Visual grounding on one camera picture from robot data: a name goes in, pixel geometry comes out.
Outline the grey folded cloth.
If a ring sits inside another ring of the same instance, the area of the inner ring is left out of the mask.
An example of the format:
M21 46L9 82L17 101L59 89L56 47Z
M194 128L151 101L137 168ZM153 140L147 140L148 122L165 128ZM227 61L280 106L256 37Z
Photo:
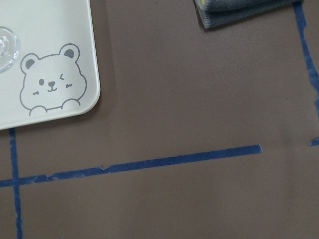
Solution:
M297 0L196 0L196 8L206 29L219 27L289 4Z

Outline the wine glass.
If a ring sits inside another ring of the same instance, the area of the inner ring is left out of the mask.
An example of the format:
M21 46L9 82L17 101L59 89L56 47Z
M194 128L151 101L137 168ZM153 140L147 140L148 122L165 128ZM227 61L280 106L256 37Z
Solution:
M8 70L17 58L20 50L18 36L9 28L0 27L0 72Z

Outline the cream bear tray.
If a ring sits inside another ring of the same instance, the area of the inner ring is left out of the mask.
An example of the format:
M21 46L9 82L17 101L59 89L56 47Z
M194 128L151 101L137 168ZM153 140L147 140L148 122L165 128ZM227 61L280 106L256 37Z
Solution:
M11 67L0 73L0 127L76 116L100 95L90 2L3 0L0 26L19 38Z

